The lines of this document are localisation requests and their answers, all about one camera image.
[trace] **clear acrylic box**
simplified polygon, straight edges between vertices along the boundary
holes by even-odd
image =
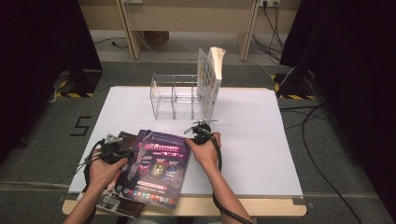
[[[155,119],[201,119],[196,75],[152,76],[150,100]]]

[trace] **gray carpet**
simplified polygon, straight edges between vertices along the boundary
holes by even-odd
[[[196,74],[196,64],[103,63],[104,73],[92,98],[58,98],[49,105],[27,136],[27,147],[11,151],[0,167],[0,223],[60,223],[66,186],[71,183],[82,152],[106,99],[109,87],[147,86],[157,74]],[[268,67],[270,73],[286,68]],[[223,87],[265,87],[272,80],[255,65],[224,65]],[[319,101],[278,99],[280,108],[318,105]],[[282,112],[286,135],[300,178],[308,213],[304,217],[261,217],[258,223],[357,223],[346,204],[319,174],[304,147],[302,126],[310,109]],[[320,171],[341,192],[363,223],[393,223],[363,170],[348,157],[338,131],[322,108],[309,120],[304,137]],[[75,128],[78,118],[84,129]],[[59,186],[31,187],[4,182],[38,182]],[[116,217],[97,216],[93,223],[116,223]]]

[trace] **purple magazine cover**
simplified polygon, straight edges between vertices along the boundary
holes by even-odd
[[[175,209],[190,154],[184,137],[147,131],[120,197]]]

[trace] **white book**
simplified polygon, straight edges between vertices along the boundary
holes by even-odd
[[[197,96],[203,119],[212,119],[221,85],[222,59],[225,50],[212,47],[206,55],[199,49],[197,71]]]

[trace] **magazine cover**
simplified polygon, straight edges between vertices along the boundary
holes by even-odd
[[[134,150],[134,157],[129,159],[129,163],[133,164],[137,158],[137,151],[138,148],[136,147],[136,140],[137,137],[134,134],[121,132],[119,137],[122,138],[122,143],[120,146],[120,151],[126,150]],[[116,192],[115,185],[120,178],[121,172],[119,172],[112,183],[107,186],[107,189],[104,190],[101,197],[96,204],[96,207],[100,210],[104,210],[110,213],[114,213],[117,215],[127,216],[127,217],[134,217],[138,218],[140,216],[140,212],[143,209],[143,204],[134,202],[131,200],[127,200],[124,198],[119,197],[119,193]]]
[[[119,178],[120,197],[175,209],[191,154],[184,137],[146,131],[136,163]]]

